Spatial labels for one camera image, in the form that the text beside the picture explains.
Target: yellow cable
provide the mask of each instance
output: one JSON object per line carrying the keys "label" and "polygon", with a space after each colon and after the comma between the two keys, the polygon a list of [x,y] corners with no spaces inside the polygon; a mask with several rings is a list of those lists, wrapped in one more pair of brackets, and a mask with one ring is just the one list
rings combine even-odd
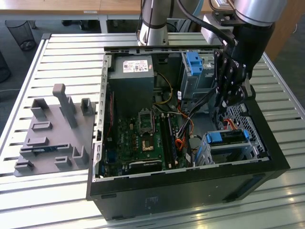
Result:
{"label": "yellow cable", "polygon": [[172,88],[170,82],[165,78],[165,76],[164,76],[163,74],[161,74],[161,73],[157,73],[157,74],[159,74],[159,75],[167,82],[167,84],[168,84],[169,87],[171,88],[171,95],[170,95],[170,97],[169,97],[168,100],[162,101],[162,102],[153,103],[153,104],[156,104],[156,105],[162,105],[162,104],[168,103],[168,102],[172,99],[172,97],[173,97],[173,88]]}

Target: blue clip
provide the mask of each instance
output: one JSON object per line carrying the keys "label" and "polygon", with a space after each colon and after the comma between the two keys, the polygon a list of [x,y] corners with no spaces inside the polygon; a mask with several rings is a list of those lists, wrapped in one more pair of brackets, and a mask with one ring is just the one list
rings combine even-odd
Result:
{"label": "blue clip", "polygon": [[222,142],[223,138],[221,137],[221,134],[219,132],[212,132],[209,133],[212,142]]}
{"label": "blue clip", "polygon": [[211,137],[210,137],[210,134],[207,134],[207,135],[206,135],[206,141],[207,141],[208,143],[211,143],[211,142],[212,142]]}
{"label": "blue clip", "polygon": [[247,140],[250,139],[250,135],[249,135],[249,132],[247,130],[244,130],[244,136]]}
{"label": "blue clip", "polygon": [[194,161],[197,161],[197,159],[198,159],[198,157],[199,157],[201,151],[202,151],[202,146],[198,149],[198,152],[197,152],[197,154],[196,154],[196,157],[195,157],[195,160],[194,160]]}
{"label": "blue clip", "polygon": [[192,75],[201,75],[203,71],[202,60],[197,52],[186,52],[186,60]]}

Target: power supply label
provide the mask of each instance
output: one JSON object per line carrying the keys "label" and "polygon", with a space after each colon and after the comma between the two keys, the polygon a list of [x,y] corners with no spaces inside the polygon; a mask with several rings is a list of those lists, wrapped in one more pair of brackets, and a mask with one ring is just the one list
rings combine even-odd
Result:
{"label": "power supply label", "polygon": [[141,72],[148,72],[147,60],[124,61],[123,73],[141,73]]}

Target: green motherboard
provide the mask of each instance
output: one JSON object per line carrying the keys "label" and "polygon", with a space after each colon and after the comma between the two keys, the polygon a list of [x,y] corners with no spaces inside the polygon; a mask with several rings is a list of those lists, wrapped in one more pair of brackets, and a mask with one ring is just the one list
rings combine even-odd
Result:
{"label": "green motherboard", "polygon": [[[160,125],[163,114],[156,115],[151,111],[139,114],[141,115],[118,120],[116,149],[107,150],[106,153],[107,177],[124,175],[128,164],[133,162],[161,161],[162,170],[169,169],[166,161],[168,155],[164,155],[164,134],[162,135]],[[175,135],[179,130],[178,117],[171,114],[167,120],[170,122],[170,131]],[[175,168],[184,166],[184,157],[177,156]]]}

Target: motherboard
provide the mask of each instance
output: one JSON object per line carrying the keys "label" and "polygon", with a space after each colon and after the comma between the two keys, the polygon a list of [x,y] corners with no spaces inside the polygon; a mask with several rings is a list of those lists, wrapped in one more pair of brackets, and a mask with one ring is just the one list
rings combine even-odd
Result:
{"label": "motherboard", "polygon": [[177,155],[174,135],[178,131],[175,114],[142,110],[132,118],[119,119],[117,144],[106,150],[105,176],[121,176],[162,171],[185,166]]}

